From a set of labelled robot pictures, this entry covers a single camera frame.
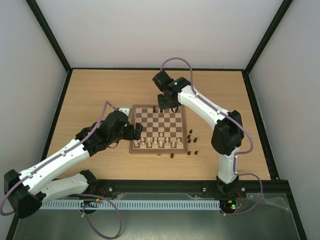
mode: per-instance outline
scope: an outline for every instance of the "chessboard border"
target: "chessboard border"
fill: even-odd
[[[155,106],[156,108],[159,108],[158,104],[134,104],[132,106],[132,118],[131,123],[136,123],[136,109],[137,108],[152,108]],[[187,154],[188,153],[188,139],[187,139],[187,125],[186,125],[186,112],[185,112],[185,106],[181,105],[179,106],[181,109],[181,122],[182,122],[182,142],[184,144],[182,149],[144,149],[143,151],[140,148],[134,148],[134,141],[130,142],[129,147],[129,153],[130,154]]]

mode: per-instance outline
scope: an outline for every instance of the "robotic arm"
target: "robotic arm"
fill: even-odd
[[[8,200],[18,218],[26,218],[36,212],[42,204],[72,194],[92,194],[98,185],[98,180],[89,171],[84,170],[75,176],[53,180],[71,166],[92,157],[99,151],[105,150],[111,144],[118,144],[120,140],[139,140],[142,125],[137,123],[135,128],[128,119],[132,114],[130,107],[120,107],[111,112],[100,126],[85,140],[69,152],[66,150],[79,144],[93,129],[82,129],[65,147],[57,151],[42,162],[21,171],[10,170],[4,175],[4,191],[7,193],[18,181],[27,178],[9,196]],[[36,173],[34,170],[49,162],[55,156],[58,159],[48,163]]]
[[[229,112],[219,107],[201,93],[194,94],[191,83],[183,77],[173,80],[165,71],[161,71],[152,81],[163,92],[157,96],[160,109],[171,109],[174,112],[174,108],[185,105],[212,127],[211,145],[219,156],[218,189],[222,194],[227,194],[239,179],[234,170],[234,157],[239,151],[244,133],[221,113],[229,115],[242,126],[240,113],[236,110]],[[217,111],[201,99],[213,105]]]

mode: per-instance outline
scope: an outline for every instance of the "white wall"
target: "white wall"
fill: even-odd
[[[25,0],[0,7],[0,199],[4,174],[39,162],[66,72]],[[12,211],[10,204],[4,210]],[[0,216],[5,239],[12,216]]]
[[[243,69],[282,0],[37,2],[72,67]]]
[[[252,73],[282,179],[304,229],[319,239],[320,1],[293,1]]]

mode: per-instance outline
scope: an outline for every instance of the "cable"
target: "cable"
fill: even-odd
[[[111,108],[113,108],[114,110],[117,110],[117,108],[115,106],[113,106],[110,102],[106,101],[105,104],[104,104],[104,108],[103,108],[103,111],[102,111],[102,114],[99,118],[99,120],[96,122],[96,124],[94,125],[94,127],[92,128],[92,130],[88,133],[87,136],[85,136],[84,139],[82,139],[80,142],[78,142],[76,145],[68,148],[67,150],[64,151],[65,154],[67,154],[68,152],[72,151],[73,149],[77,148],[78,146],[80,146],[82,143],[84,143],[88,138],[90,138],[90,136],[94,133],[94,131],[98,128],[100,122],[102,121],[102,118],[104,117],[105,113],[106,113],[106,110],[107,110],[107,106],[110,106]],[[36,174],[37,171],[39,171],[40,169],[44,168],[46,165],[52,163],[54,160],[62,157],[63,155],[60,153],[56,156],[54,156],[53,158],[51,158],[50,160],[48,160],[47,162],[45,162],[44,164],[42,164],[41,166],[39,166],[38,168],[36,168],[35,170],[33,170],[31,172],[31,175],[33,174]],[[11,212],[4,212],[3,211],[3,208],[4,208],[4,204],[7,200],[7,198],[10,196],[10,194],[16,190],[16,188],[22,184],[25,180],[27,180],[28,178],[30,178],[29,176],[25,176],[24,178],[22,178],[20,181],[18,181],[12,188],[9,189],[9,191],[5,194],[3,200],[1,201],[0,203],[0,215],[2,216],[9,216],[11,214],[14,214],[15,211],[11,211]]]
[[[222,111],[219,111],[215,106],[213,106],[210,102],[206,101],[204,98],[202,98],[200,95],[197,94],[197,91],[194,87],[194,77],[193,77],[193,70],[192,70],[192,67],[191,65],[183,58],[181,57],[172,57],[172,58],[169,58],[167,60],[165,60],[161,67],[160,67],[160,72],[163,70],[165,64],[171,60],[180,60],[182,62],[184,62],[188,67],[189,67],[189,70],[190,70],[190,82],[191,82],[191,90],[193,92],[193,94],[195,95],[196,98],[199,98],[204,104],[206,104],[207,106],[209,106],[210,108],[212,108],[214,111],[216,111],[217,113],[221,114],[222,116],[224,116],[225,118],[229,119],[231,122],[233,122],[238,128],[240,128],[244,134],[247,136],[247,138],[249,139],[250,141],[250,149],[247,150],[247,151],[240,151],[240,152],[236,152],[234,154],[234,157],[233,157],[233,172],[238,175],[238,176],[247,176],[247,175],[251,175],[251,176],[254,176],[258,179],[259,183],[260,183],[260,195],[259,195],[259,198],[258,200],[256,201],[256,203],[251,207],[249,208],[248,210],[245,210],[243,212],[238,212],[238,213],[231,213],[231,214],[226,214],[226,213],[223,213],[224,215],[240,215],[242,213],[247,213],[249,211],[251,211],[261,200],[262,200],[262,194],[263,194],[263,185],[262,185],[262,182],[260,180],[260,178],[255,175],[254,173],[237,173],[236,172],[236,162],[237,162],[237,155],[241,155],[241,154],[249,154],[252,152],[252,150],[254,149],[254,141],[253,139],[251,138],[250,134],[245,130],[245,128],[243,126],[241,126],[241,124],[239,124],[236,120],[234,120],[232,117],[230,117],[229,115],[225,114],[224,112]]]
[[[121,233],[121,230],[122,230],[122,216],[121,216],[121,213],[119,211],[119,209],[116,207],[116,205],[110,201],[109,199],[105,198],[105,197],[101,197],[101,196],[98,196],[98,195],[92,195],[92,194],[84,194],[84,193],[80,193],[80,194],[77,194],[79,196],[83,196],[83,197],[93,197],[93,198],[99,198],[99,199],[103,199],[105,201],[107,201],[109,204],[112,205],[112,207],[116,210],[116,213],[118,214],[119,216],[119,231],[117,232],[117,234],[115,236],[105,236],[103,234],[101,234],[100,232],[98,232],[98,230],[93,226],[93,224],[90,222],[89,218],[87,217],[87,215],[85,214],[85,209],[87,207],[87,205],[85,205],[82,209],[82,216],[87,220],[87,222],[89,223],[91,229],[100,237],[100,238],[103,238],[103,239],[108,239],[108,240],[112,240],[112,239],[116,239],[117,237],[119,237],[120,233]]]

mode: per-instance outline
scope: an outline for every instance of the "black corner post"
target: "black corner post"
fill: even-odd
[[[248,65],[246,66],[246,68],[244,70],[246,75],[248,75],[251,72],[251,70],[254,68],[260,55],[262,54],[263,50],[267,46],[270,38],[274,34],[275,30],[277,29],[279,23],[281,22],[282,18],[286,14],[286,12],[289,9],[292,2],[293,2],[293,0],[283,0],[283,2],[281,3],[278,11],[276,12],[275,16],[273,17],[269,27],[267,28],[258,47],[256,48],[254,54],[252,55]]]
[[[50,28],[47,20],[45,19],[41,9],[39,8],[36,0],[25,0],[25,1],[28,3],[31,11],[33,12],[38,23],[40,24],[44,34],[48,38],[50,44],[53,47],[53,50],[55,51],[56,55],[60,59],[65,71],[68,73],[69,71],[71,71],[71,66],[69,65],[68,60],[66,59],[64,53],[62,52],[62,49],[61,49],[57,39],[55,38],[53,32],[51,31],[51,28]]]

